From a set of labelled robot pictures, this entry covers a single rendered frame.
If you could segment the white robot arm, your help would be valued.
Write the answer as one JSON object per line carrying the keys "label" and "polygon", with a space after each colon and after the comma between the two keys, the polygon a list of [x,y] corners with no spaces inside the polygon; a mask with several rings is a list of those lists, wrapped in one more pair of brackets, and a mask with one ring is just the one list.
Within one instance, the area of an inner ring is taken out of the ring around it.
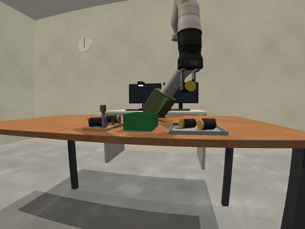
{"label": "white robot arm", "polygon": [[[185,14],[196,14],[200,17],[200,7],[196,0],[173,0],[173,11],[171,16],[171,26],[174,34],[178,33],[178,19]],[[192,70],[184,71],[184,79],[191,74]],[[165,85],[161,89],[161,93],[168,98],[172,98],[180,87],[180,73],[178,67],[175,68]]]}

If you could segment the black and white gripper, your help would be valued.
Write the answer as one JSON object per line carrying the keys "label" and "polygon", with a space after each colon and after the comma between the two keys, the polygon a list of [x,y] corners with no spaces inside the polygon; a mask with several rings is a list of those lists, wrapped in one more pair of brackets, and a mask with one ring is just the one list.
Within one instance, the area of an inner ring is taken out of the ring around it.
{"label": "black and white gripper", "polygon": [[196,72],[203,68],[200,17],[192,13],[180,16],[178,33],[172,35],[172,41],[178,42],[180,90],[184,90],[184,71],[192,70],[192,81],[196,83]]}

